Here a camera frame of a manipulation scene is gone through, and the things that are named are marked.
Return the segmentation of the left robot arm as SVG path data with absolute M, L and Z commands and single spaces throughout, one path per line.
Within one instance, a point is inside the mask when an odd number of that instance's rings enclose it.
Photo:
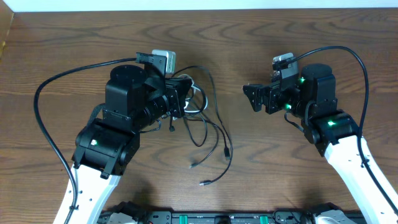
M 175 71 L 169 50 L 138 53 L 135 65 L 112 69 L 105 102 L 98 105 L 76 137 L 69 182 L 55 223 L 96 223 L 140 146 L 140 135 L 163 115 L 182 118 L 189 78 L 167 78 Z

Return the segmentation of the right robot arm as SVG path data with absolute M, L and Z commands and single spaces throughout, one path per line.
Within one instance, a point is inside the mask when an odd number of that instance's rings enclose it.
M 397 192 L 372 157 L 359 126 L 337 108 L 331 67 L 316 63 L 269 85 L 244 85 L 255 112 L 280 110 L 301 120 L 299 129 L 336 170 L 367 223 L 397 223 Z

